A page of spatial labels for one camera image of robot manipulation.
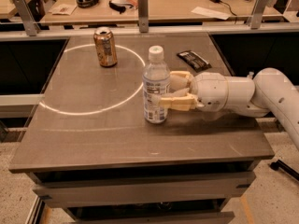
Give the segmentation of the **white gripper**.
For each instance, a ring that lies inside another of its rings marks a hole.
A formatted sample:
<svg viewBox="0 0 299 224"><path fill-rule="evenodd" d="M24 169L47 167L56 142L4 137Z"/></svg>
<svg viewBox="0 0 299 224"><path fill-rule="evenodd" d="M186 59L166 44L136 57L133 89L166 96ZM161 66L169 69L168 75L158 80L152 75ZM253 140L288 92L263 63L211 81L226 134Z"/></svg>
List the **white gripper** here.
<svg viewBox="0 0 299 224"><path fill-rule="evenodd" d="M192 93L181 97L162 97L158 105L178 111L199 109L204 112L218 112L224 108L228 98L226 78L219 73L203 72L193 79L188 71L171 71L170 88L178 91L192 86Z"/></svg>

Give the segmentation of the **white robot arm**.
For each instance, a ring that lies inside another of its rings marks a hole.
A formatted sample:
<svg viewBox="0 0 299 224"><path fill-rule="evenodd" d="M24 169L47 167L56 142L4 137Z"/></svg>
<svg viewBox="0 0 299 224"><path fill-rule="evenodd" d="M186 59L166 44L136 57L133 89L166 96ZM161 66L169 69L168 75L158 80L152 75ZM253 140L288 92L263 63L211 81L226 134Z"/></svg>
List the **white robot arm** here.
<svg viewBox="0 0 299 224"><path fill-rule="evenodd" d="M228 110L253 118L272 113L299 148L299 91L275 68L246 77L210 72L194 76L187 71L172 71L170 92L156 95L153 103L179 111Z"/></svg>

